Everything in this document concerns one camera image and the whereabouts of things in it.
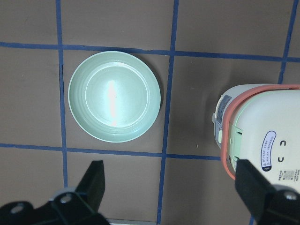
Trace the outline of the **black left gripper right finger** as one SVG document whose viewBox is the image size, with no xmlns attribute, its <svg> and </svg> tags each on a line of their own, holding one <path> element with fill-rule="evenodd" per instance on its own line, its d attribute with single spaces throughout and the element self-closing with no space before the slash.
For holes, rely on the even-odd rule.
<svg viewBox="0 0 300 225">
<path fill-rule="evenodd" d="M 247 159 L 237 161 L 235 189 L 256 222 L 260 222 L 276 189 Z"/>
</svg>

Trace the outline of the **green plate near left arm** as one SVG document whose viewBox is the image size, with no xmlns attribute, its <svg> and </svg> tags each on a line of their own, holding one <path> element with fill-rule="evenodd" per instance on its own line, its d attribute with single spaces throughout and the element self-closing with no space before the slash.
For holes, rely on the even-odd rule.
<svg viewBox="0 0 300 225">
<path fill-rule="evenodd" d="M 74 71 L 68 105 L 87 134 L 124 143 L 142 136 L 154 124 L 161 105 L 160 86 L 139 58 L 118 51 L 100 52 Z"/>
</svg>

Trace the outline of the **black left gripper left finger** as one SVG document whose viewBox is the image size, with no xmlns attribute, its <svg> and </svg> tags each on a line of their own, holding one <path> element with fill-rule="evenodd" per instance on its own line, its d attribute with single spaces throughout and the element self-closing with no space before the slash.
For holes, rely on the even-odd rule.
<svg viewBox="0 0 300 225">
<path fill-rule="evenodd" d="M 75 192 L 94 210 L 98 211 L 105 193 L 103 160 L 92 161 Z"/>
</svg>

